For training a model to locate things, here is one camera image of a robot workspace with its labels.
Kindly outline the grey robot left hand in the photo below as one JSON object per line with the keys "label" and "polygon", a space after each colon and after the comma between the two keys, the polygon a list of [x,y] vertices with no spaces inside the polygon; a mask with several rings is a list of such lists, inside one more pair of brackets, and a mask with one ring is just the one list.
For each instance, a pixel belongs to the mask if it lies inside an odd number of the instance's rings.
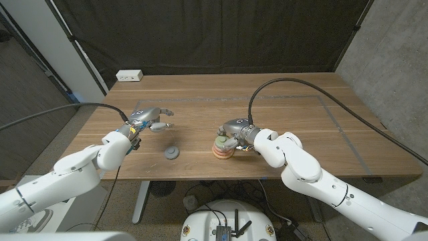
{"label": "grey robot left hand", "polygon": [[149,129],[154,133],[158,133],[169,129],[173,126],[171,123],[162,123],[160,121],[161,114],[173,116],[174,112],[167,108],[148,107],[142,110],[133,112],[117,132],[123,134],[130,141],[133,141],[139,133],[145,129]]}

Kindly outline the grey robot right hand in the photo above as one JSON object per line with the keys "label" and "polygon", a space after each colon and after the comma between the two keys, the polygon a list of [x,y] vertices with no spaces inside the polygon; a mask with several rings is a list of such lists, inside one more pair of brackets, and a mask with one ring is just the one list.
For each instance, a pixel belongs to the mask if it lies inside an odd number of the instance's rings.
{"label": "grey robot right hand", "polygon": [[223,152],[230,151],[238,146],[247,147],[251,150],[255,137],[260,131],[260,128],[250,124],[246,118],[229,120],[217,130],[217,135],[225,137],[225,141],[216,144],[216,147]]}

